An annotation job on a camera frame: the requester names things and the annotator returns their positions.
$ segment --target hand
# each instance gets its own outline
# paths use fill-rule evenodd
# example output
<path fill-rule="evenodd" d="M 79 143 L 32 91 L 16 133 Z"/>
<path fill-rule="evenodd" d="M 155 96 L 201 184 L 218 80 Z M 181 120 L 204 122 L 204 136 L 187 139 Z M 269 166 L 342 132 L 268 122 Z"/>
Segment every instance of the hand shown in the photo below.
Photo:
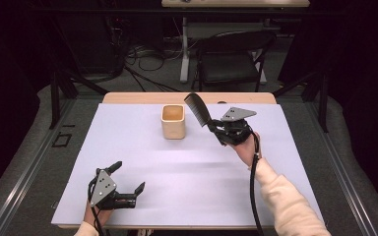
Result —
<path fill-rule="evenodd" d="M 94 207 L 94 210 L 96 213 L 99 211 L 97 206 Z M 103 227 L 105 225 L 106 221 L 108 221 L 109 217 L 112 215 L 113 209 L 108 209 L 108 210 L 101 210 L 97 218 L 99 219 L 100 226 Z M 94 214 L 92 213 L 91 205 L 89 202 L 86 204 L 86 210 L 85 210 L 85 216 L 84 216 L 84 222 L 92 225 L 95 227 L 95 217 Z"/>
<path fill-rule="evenodd" d="M 259 134 L 257 132 L 254 132 L 254 134 L 257 136 L 257 138 L 260 141 Z M 229 145 L 229 146 L 232 147 L 235 150 L 235 152 L 237 152 L 240 159 L 247 166 L 250 167 L 250 166 L 253 165 L 253 155 L 254 155 L 254 152 L 255 152 L 255 144 L 254 144 L 253 134 L 251 134 L 244 143 L 239 144 L 237 146 L 234 146 L 234 145 Z"/>

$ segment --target white sleeve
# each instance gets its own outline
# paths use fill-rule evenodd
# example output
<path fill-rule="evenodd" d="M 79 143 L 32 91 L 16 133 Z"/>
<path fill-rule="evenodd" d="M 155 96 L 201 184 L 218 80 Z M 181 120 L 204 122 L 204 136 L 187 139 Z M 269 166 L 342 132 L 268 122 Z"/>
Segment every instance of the white sleeve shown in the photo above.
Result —
<path fill-rule="evenodd" d="M 305 197 L 284 176 L 278 175 L 265 158 L 257 164 L 256 180 L 275 217 L 279 235 L 331 235 Z"/>
<path fill-rule="evenodd" d="M 99 236 L 99 233 L 93 226 L 83 221 L 75 236 Z"/>

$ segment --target silver mounting plate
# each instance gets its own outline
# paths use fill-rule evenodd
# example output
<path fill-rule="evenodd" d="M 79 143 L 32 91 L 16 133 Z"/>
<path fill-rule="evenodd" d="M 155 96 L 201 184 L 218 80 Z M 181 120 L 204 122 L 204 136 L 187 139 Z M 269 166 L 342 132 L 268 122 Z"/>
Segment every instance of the silver mounting plate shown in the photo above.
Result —
<path fill-rule="evenodd" d="M 111 177 L 104 170 L 100 170 L 97 177 L 96 185 L 94 186 L 94 194 L 91 198 L 91 207 L 97 205 L 106 196 L 108 196 L 112 191 L 115 191 L 116 184 L 113 182 Z"/>
<path fill-rule="evenodd" d="M 237 108 L 237 107 L 231 107 L 229 110 L 223 114 L 222 118 L 220 118 L 222 121 L 237 121 L 244 119 L 249 116 L 254 116 L 256 115 L 257 112 L 251 111 L 251 110 L 246 110 L 242 108 Z"/>

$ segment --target chair backrest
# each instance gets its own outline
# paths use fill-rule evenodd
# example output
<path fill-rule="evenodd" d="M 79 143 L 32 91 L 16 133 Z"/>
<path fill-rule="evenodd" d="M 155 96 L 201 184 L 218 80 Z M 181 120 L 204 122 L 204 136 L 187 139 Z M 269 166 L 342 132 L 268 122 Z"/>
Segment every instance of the chair backrest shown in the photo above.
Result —
<path fill-rule="evenodd" d="M 201 42 L 201 53 L 267 50 L 276 41 L 271 31 L 235 31 L 211 36 Z"/>

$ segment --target white tabletop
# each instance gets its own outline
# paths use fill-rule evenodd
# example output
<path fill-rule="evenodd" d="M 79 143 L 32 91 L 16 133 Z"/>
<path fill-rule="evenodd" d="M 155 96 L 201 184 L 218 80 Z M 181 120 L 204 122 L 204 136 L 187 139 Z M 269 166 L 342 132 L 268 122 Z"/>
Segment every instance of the white tabletop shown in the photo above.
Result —
<path fill-rule="evenodd" d="M 162 0 L 163 7 L 179 7 L 179 8 L 193 8 L 193 7 L 308 7 L 308 0 L 191 0 L 184 2 L 181 0 Z"/>
<path fill-rule="evenodd" d="M 246 118 L 262 137 L 263 155 L 308 199 L 322 219 L 284 113 L 276 104 L 233 104 L 258 114 Z M 209 104 L 221 118 L 230 104 Z M 255 228 L 249 201 L 249 171 L 230 147 L 201 128 L 186 107 L 186 137 L 166 140 L 161 134 L 161 104 L 100 104 L 76 160 L 52 223 L 78 227 L 83 219 L 87 187 L 96 168 L 116 161 L 111 175 L 119 193 L 146 188 L 132 209 L 118 209 L 106 223 L 118 228 Z M 256 203 L 263 226 L 274 219 L 260 197 Z"/>

